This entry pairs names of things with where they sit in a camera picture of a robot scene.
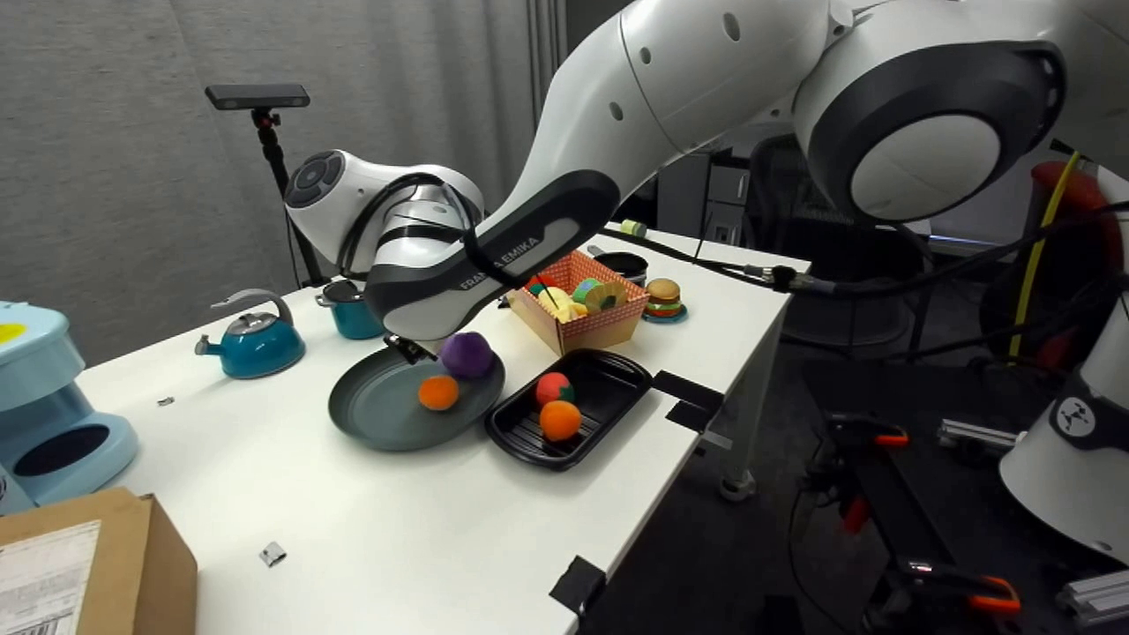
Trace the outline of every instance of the orange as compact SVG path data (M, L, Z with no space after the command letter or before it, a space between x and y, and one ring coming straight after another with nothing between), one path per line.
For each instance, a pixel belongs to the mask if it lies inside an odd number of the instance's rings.
M576 439L581 421L587 418L573 401L553 399L540 405L540 434L553 445Z
M432 413L457 410L459 401L459 383L452 376L426 376L418 390L418 399Z

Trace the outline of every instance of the white table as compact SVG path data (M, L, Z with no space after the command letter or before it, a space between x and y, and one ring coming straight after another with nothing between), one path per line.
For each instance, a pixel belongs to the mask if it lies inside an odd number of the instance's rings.
M701 255L785 260L719 245ZM684 285L693 317L638 326L617 354L717 393L743 385L748 360L773 350L787 297L647 258L650 274ZM573 559L614 577L628 554L694 445L693 430L666 421L675 399L650 393L570 472L528 469L484 430L381 454L330 421L336 383L381 343L339 340L311 291L293 292L289 309L306 360L267 383L227 383L216 357L194 357L199 334L220 340L230 317L83 376L84 396L129 418L142 439L122 485L158 494L199 554L199 632L573 632L576 614L547 592ZM494 304L471 327L505 360L505 396L553 365ZM287 552L277 567L262 563L267 545Z

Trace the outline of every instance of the teal kettle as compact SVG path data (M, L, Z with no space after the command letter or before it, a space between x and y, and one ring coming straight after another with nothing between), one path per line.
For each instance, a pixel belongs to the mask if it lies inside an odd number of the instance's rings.
M267 378L305 360L306 347L293 327L293 316L280 292L267 291L240 291L222 304L277 304L280 316L240 316L220 343L202 334L199 357L220 357L227 378Z

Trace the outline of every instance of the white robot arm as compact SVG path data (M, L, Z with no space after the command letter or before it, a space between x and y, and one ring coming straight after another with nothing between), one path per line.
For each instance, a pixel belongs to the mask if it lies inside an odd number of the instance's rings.
M452 171L345 151L298 171L289 216L324 258L369 274L365 297L391 332L443 340L592 238L659 167L759 113L794 123L832 210L882 224L973 197L1048 138L1129 173L1125 0L859 3L634 0L553 75L527 171L494 216ZM1125 350L1118 310L1080 376L1124 413ZM1066 434L1048 429L1045 418L1029 449L1066 454L1061 469L1021 445L1006 485L1061 532L1129 563L1129 504L1113 504L1129 445L1061 451Z

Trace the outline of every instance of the purple ball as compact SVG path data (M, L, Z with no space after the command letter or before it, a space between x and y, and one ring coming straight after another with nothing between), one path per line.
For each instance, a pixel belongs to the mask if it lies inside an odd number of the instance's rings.
M459 332L438 350L438 365L446 365L450 376L459 383L480 383L494 370L494 350L476 332Z

